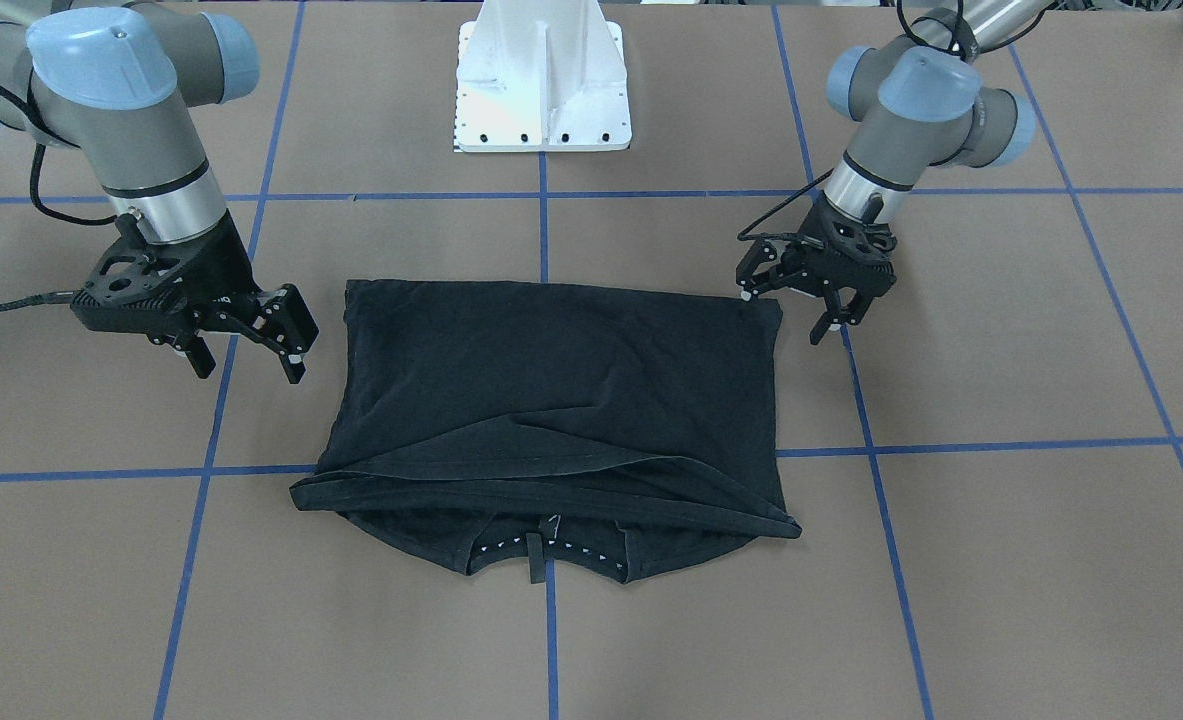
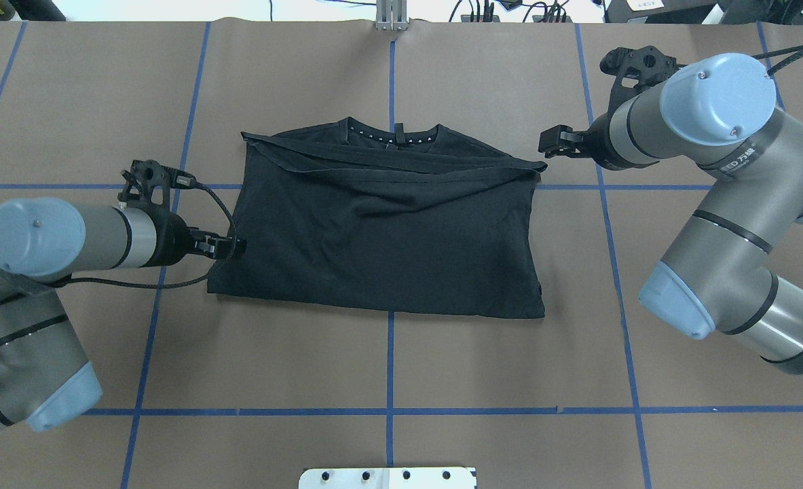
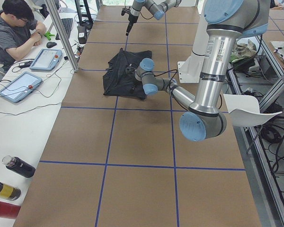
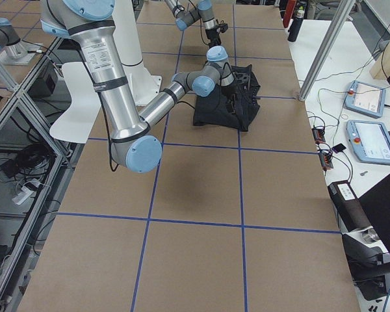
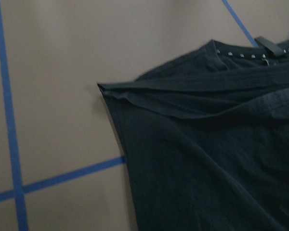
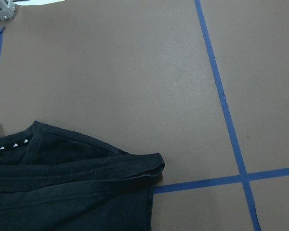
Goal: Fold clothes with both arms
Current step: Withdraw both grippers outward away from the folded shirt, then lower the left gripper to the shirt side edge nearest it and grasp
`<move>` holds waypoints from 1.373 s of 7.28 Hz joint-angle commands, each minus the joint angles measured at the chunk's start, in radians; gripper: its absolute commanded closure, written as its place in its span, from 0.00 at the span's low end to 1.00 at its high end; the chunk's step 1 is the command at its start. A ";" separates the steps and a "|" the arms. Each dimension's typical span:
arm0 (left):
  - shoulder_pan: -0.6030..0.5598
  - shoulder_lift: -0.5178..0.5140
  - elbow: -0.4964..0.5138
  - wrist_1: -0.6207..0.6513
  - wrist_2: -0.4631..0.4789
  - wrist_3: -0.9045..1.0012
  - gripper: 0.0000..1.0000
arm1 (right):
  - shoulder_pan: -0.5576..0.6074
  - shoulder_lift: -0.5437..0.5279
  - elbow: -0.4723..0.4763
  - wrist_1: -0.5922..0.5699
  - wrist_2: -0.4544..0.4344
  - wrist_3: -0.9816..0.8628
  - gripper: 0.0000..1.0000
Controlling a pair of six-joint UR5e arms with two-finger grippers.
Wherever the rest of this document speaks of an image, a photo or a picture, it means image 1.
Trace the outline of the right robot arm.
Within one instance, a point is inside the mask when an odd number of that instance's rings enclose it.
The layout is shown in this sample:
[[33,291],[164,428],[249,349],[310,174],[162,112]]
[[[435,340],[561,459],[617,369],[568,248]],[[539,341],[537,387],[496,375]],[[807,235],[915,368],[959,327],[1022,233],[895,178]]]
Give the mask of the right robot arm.
[[298,383],[318,336],[295,284],[261,290],[192,108],[251,95],[259,54],[243,22],[155,1],[0,1],[0,124],[34,141],[30,202],[51,147],[88,158],[119,233],[75,291],[2,301],[65,305],[96,332],[142,335],[206,378],[208,333],[277,356]]

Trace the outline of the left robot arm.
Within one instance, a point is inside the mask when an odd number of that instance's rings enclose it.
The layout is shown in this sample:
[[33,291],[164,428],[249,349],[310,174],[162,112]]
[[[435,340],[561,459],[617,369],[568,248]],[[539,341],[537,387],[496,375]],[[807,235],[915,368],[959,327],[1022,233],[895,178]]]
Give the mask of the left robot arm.
[[1035,131],[1030,100],[988,87],[980,56],[1024,37],[1045,1],[944,1],[883,47],[838,56],[827,99],[856,122],[841,158],[803,192],[810,209],[797,231],[739,232],[748,242],[736,283],[742,299],[789,288],[825,301],[812,345],[859,324],[894,286],[897,210],[931,167],[1002,167],[1020,158]]

